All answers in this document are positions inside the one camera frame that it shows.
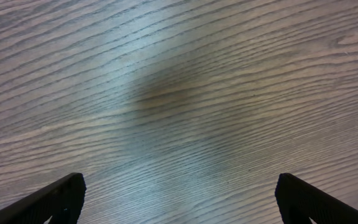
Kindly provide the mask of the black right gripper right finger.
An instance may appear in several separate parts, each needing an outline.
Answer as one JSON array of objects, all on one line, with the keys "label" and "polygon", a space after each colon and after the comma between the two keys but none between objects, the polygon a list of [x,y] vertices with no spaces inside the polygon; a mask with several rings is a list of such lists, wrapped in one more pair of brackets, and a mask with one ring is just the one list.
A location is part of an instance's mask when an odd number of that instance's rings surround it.
[{"label": "black right gripper right finger", "polygon": [[284,224],[358,223],[358,210],[289,173],[279,175],[275,198]]}]

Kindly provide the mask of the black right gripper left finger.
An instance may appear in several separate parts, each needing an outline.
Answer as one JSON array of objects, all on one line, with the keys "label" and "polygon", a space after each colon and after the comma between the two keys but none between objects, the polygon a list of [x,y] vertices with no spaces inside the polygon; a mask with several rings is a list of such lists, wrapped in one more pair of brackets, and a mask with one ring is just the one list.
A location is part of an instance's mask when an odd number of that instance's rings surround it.
[{"label": "black right gripper left finger", "polygon": [[0,210],[0,224],[77,224],[85,192],[83,174],[68,174]]}]

